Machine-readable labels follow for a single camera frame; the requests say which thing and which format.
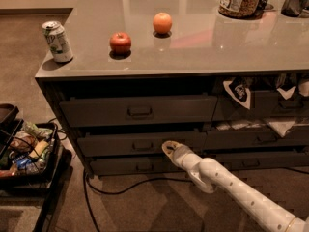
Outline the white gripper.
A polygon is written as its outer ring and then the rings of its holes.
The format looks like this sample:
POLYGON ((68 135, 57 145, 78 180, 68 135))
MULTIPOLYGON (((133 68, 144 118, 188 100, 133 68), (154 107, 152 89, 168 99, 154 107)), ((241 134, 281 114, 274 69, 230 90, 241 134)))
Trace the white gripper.
POLYGON ((173 164, 185 171, 192 170, 202 160, 190 148, 176 141, 165 141, 161 148, 173 164))

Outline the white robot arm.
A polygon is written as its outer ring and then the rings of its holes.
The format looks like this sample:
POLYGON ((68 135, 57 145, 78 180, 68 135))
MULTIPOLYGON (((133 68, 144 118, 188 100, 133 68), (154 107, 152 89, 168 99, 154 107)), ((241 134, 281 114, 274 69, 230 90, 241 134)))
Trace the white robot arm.
POLYGON ((302 220, 248 186, 215 159, 201 158, 188 146, 165 141, 162 151, 204 193, 216 188, 226 191, 266 232, 309 232, 302 220))

